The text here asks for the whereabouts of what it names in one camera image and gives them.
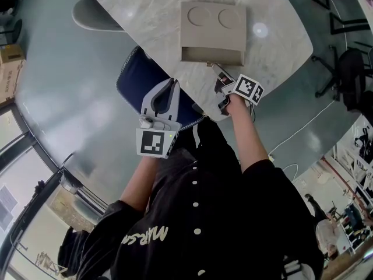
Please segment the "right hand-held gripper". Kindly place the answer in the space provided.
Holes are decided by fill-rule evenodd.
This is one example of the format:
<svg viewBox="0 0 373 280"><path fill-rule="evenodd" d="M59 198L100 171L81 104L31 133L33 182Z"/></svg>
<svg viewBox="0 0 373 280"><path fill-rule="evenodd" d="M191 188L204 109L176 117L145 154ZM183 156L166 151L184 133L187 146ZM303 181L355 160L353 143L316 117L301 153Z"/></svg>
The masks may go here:
<svg viewBox="0 0 373 280"><path fill-rule="evenodd" d="M222 115L228 115L226 108L230 104L230 96L233 94L247 101L250 108L258 105L264 93L264 88L259 82L243 74L238 77L238 80L234 80L219 64L213 64L212 69L217 75L214 91L220 99L218 108Z"/></svg>

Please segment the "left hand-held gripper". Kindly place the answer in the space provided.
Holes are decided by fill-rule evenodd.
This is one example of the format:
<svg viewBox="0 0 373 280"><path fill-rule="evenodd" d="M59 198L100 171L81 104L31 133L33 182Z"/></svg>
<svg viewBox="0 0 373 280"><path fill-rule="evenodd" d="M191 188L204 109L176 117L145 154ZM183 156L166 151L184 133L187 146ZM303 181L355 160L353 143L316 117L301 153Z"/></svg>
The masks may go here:
<svg viewBox="0 0 373 280"><path fill-rule="evenodd" d="M176 122L179 101L180 84L175 79L158 83L144 96L141 108L144 115L139 117L136 129L138 155L169 157L181 129L181 124Z"/></svg>

